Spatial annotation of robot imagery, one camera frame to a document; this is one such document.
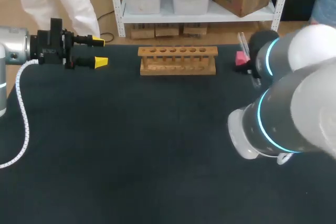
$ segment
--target wooden test tube rack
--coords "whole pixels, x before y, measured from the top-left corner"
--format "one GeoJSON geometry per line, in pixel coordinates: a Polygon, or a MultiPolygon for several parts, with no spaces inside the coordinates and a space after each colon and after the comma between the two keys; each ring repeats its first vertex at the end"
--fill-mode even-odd
{"type": "Polygon", "coordinates": [[[140,75],[216,74],[217,47],[139,47],[140,75]]]}

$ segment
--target white metal shelf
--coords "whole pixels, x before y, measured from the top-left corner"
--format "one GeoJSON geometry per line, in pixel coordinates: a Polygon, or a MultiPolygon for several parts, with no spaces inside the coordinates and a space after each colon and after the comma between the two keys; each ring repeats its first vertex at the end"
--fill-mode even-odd
{"type": "Polygon", "coordinates": [[[173,9],[173,0],[161,0],[161,12],[158,14],[130,14],[127,4],[121,20],[124,23],[202,23],[202,22],[241,22],[273,20],[275,8],[272,2],[261,10],[239,18],[224,9],[212,0],[209,0],[207,14],[204,15],[176,15],[173,9]]]}
{"type": "Polygon", "coordinates": [[[272,20],[271,28],[276,31],[285,4],[285,0],[277,0],[274,7],[273,3],[269,2],[269,5],[263,9],[239,18],[211,0],[208,13],[205,15],[175,15],[172,0],[161,0],[161,2],[161,12],[159,14],[130,14],[124,2],[113,0],[119,37],[125,37],[124,24],[126,23],[208,23],[272,20]]]}

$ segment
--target pink object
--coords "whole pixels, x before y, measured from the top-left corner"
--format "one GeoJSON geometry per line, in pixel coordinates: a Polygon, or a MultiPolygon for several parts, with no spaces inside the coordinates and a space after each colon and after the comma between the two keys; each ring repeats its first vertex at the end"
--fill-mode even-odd
{"type": "Polygon", "coordinates": [[[237,51],[236,53],[236,66],[240,66],[247,62],[247,57],[243,51],[237,51]]]}

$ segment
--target black table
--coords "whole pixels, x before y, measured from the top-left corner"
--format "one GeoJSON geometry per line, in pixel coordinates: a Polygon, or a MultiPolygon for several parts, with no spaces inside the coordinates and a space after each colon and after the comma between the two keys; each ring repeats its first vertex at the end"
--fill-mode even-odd
{"type": "MultiPolygon", "coordinates": [[[[141,77],[136,46],[76,48],[108,56],[100,70],[27,68],[30,144],[0,170],[0,223],[334,223],[326,154],[283,166],[237,154],[227,117],[262,90],[232,72],[236,46],[218,49],[209,77],[141,77]]],[[[15,92],[0,136],[4,163],[24,140],[15,92]]]]}

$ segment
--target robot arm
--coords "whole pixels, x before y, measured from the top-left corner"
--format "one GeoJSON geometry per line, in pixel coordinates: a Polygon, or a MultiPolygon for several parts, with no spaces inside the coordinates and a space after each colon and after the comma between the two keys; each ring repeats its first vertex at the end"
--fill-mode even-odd
{"type": "Polygon", "coordinates": [[[336,158],[336,57],[291,72],[228,118],[246,159],[324,150],[336,158]]]}
{"type": "Polygon", "coordinates": [[[60,64],[67,69],[75,66],[97,68],[108,64],[107,58],[76,57],[71,51],[73,45],[103,47],[105,41],[92,35],[75,36],[63,30],[62,20],[52,18],[50,30],[39,30],[30,35],[25,28],[0,27],[0,117],[6,112],[6,66],[22,65],[36,59],[41,64],[60,64]]]}
{"type": "Polygon", "coordinates": [[[336,29],[307,26],[279,38],[275,31],[259,31],[249,41],[251,61],[237,71],[250,69],[255,78],[277,81],[297,69],[336,56],[336,29]]]}

